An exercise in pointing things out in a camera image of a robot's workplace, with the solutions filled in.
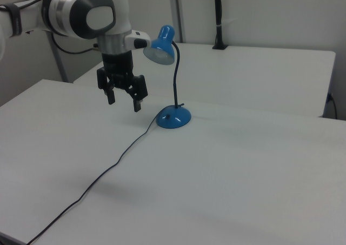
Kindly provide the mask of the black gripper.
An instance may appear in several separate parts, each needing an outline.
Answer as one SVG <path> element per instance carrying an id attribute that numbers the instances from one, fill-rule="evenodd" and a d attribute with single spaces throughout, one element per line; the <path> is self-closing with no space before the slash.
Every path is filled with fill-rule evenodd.
<path id="1" fill-rule="evenodd" d="M 133 75 L 132 52 L 127 51 L 119 55 L 102 54 L 104 67 L 97 70 L 98 88 L 107 96 L 109 105 L 115 103 L 113 81 L 108 77 L 112 75 L 126 77 L 124 90 L 133 99 L 134 112 L 141 110 L 141 102 L 148 96 L 147 85 L 143 75 Z"/>

